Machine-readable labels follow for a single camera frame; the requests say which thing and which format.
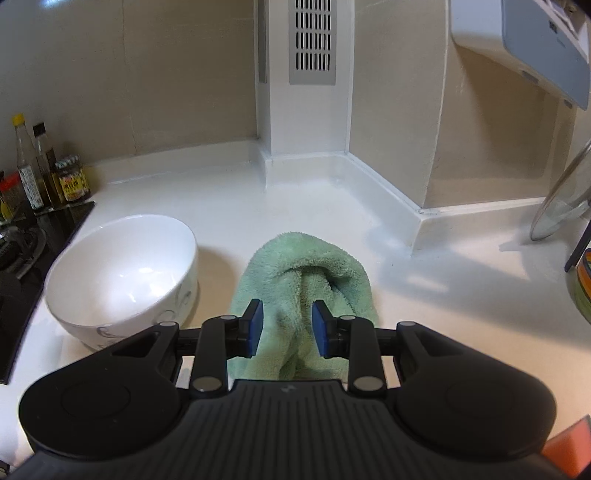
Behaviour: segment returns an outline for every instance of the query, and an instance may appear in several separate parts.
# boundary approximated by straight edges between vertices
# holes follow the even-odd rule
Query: bowl rim
[[[49,285],[49,281],[51,276],[53,275],[53,272],[55,270],[55,268],[57,267],[57,264],[61,261],[62,257],[64,257],[65,255],[67,255],[67,253],[72,249],[75,248],[77,245],[79,245],[84,239],[90,237],[91,235],[103,230],[106,227],[110,227],[112,225],[115,225],[119,222],[123,222],[125,220],[131,220],[131,219],[136,219],[136,218],[150,218],[150,217],[158,217],[158,218],[166,218],[167,220],[174,220],[180,224],[182,224],[190,233],[191,233],[191,237],[193,238],[193,245],[194,245],[194,249],[193,249],[193,259],[192,261],[189,263],[189,265],[187,266],[186,270],[184,271],[183,275],[181,276],[181,280],[179,280],[178,282],[175,283],[175,285],[172,286],[172,288],[170,288],[169,290],[166,291],[166,293],[164,293],[159,299],[158,301],[156,301],[155,303],[153,303],[152,305],[144,308],[143,310],[141,310],[138,313],[134,313],[131,316],[128,316],[124,319],[121,320],[116,320],[114,322],[109,322],[109,323],[100,323],[100,324],[96,324],[96,325],[80,325],[78,323],[72,323],[72,322],[68,322],[62,318],[60,318],[58,315],[56,315],[50,306],[50,303],[47,301],[47,288]],[[198,258],[198,254],[199,254],[199,248],[197,246],[197,238],[195,237],[195,234],[193,233],[193,231],[191,230],[191,227],[189,227],[185,222],[183,222],[182,220],[179,220],[178,218],[172,217],[170,215],[159,215],[157,213],[137,213],[135,215],[128,215],[128,216],[124,216],[124,217],[120,217],[120,218],[116,218],[115,220],[110,220],[109,222],[106,223],[102,223],[101,225],[98,225],[94,228],[92,228],[89,232],[87,232],[86,234],[84,234],[83,236],[81,236],[80,238],[76,238],[74,237],[74,240],[68,244],[68,246],[57,256],[57,258],[53,261],[50,269],[47,271],[47,275],[45,277],[45,280],[43,282],[43,297],[45,300],[45,304],[47,305],[47,309],[49,310],[49,312],[61,323],[65,323],[67,325],[72,325],[74,327],[78,327],[78,328],[82,328],[82,329],[92,329],[95,330],[98,327],[103,327],[103,326],[113,326],[113,325],[119,325],[121,323],[124,322],[128,322],[130,320],[134,320],[142,315],[144,315],[147,311],[153,309],[155,306],[161,304],[164,302],[164,299],[168,296],[168,294],[170,294],[170,292],[172,292],[175,288],[177,288],[180,284],[183,283],[183,281],[185,280],[185,278],[187,278],[187,275],[189,274],[189,272],[191,271],[191,269],[193,268],[193,265],[195,263],[195,261]]]

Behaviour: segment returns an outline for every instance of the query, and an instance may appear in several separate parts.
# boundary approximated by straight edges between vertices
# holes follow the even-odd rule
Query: bowl
[[[56,259],[47,307],[102,349],[160,322],[183,324],[197,297],[197,242],[180,220],[135,215],[88,233]]]

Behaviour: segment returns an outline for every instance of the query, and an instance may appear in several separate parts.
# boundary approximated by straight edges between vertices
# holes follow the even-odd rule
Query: white label
[[[39,193],[39,187],[37,186],[33,169],[31,167],[24,167],[18,172],[21,175],[22,186],[25,189],[31,207],[33,207],[34,210],[41,208],[43,206],[43,200]]]

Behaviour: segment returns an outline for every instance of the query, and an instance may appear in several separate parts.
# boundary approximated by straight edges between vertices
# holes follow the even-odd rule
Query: black bottle cap
[[[41,122],[40,124],[33,125],[33,135],[38,137],[39,135],[43,135],[45,133],[45,123]]]

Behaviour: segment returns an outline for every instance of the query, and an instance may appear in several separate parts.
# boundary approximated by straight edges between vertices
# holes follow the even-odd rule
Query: green towel
[[[284,233],[263,245],[242,276],[230,312],[241,315],[261,299],[265,324],[252,359],[228,362],[232,378],[346,380],[348,361],[318,353],[311,326],[312,302],[324,300],[334,316],[376,322],[363,266],[340,248],[304,233]]]

